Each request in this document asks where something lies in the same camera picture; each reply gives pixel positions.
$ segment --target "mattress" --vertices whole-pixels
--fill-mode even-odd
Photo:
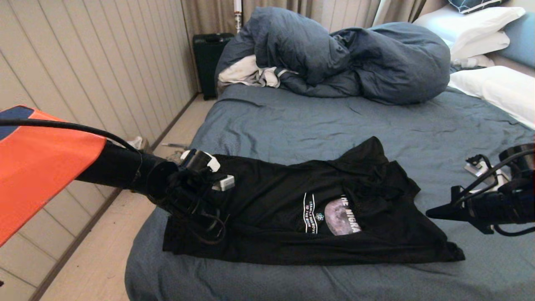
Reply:
[[[450,201],[450,187],[475,179],[464,160],[532,142],[505,112],[448,88],[427,103],[387,106],[361,97],[320,99],[283,89],[232,85],[192,147],[212,154],[295,164],[333,160],[376,136],[422,189],[422,212]],[[167,214],[147,219],[128,258],[132,300],[528,300],[535,283],[530,235],[483,235],[468,223],[433,220],[465,261],[356,266],[267,266],[162,252]],[[506,226],[514,231],[524,226]]]

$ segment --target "curtain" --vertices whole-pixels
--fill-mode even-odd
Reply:
[[[425,0],[381,0],[372,26],[389,22],[413,22],[424,4]]]
[[[324,1],[318,0],[244,0],[243,3],[243,23],[247,22],[257,6],[282,7],[303,16],[320,22],[321,10]]]
[[[329,32],[371,27],[381,0],[324,0],[321,25]]]
[[[234,0],[182,0],[188,36],[229,32],[236,34]],[[242,24],[249,20],[255,7],[283,7],[320,21],[323,1],[319,0],[243,0]]]

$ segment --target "orange panel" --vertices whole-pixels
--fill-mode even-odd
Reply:
[[[31,119],[63,121],[34,110]],[[20,126],[0,140],[0,246],[88,168],[106,139],[87,132]]]

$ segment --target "baseboard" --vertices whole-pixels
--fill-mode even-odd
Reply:
[[[152,149],[155,149],[160,142],[164,139],[164,137],[169,133],[169,131],[173,128],[173,126],[177,123],[178,119],[184,114],[184,112],[189,108],[191,103],[195,100],[198,93],[196,93],[189,101],[186,103],[186,105],[180,110],[180,112],[176,115],[176,117],[171,121],[169,126],[162,132],[162,134],[154,141],[154,143],[151,145]],[[100,209],[91,217],[87,225],[82,229],[80,234],[76,236],[74,241],[70,244],[70,246],[67,248],[65,253],[59,258],[59,260],[56,262],[52,270],[48,273],[48,275],[44,278],[43,282],[37,287],[34,294],[30,298],[30,301],[38,301],[41,299],[41,297],[44,295],[44,293],[47,291],[48,287],[52,284],[52,281],[56,278],[56,276],[59,274],[61,269],[65,266],[69,258],[74,254],[74,251],[80,246],[80,244],[83,242],[85,237],[91,232],[91,229],[95,226],[95,224],[98,222],[98,220],[102,217],[104,212],[108,210],[108,208],[111,206],[115,198],[121,193],[122,189],[116,188],[113,190],[111,195],[106,199],[104,204],[100,207]]]

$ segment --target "wood paneled wall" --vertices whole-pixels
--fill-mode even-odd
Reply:
[[[153,143],[194,74],[180,0],[0,0],[0,109]],[[0,300],[28,300],[112,190],[71,183],[0,247]]]

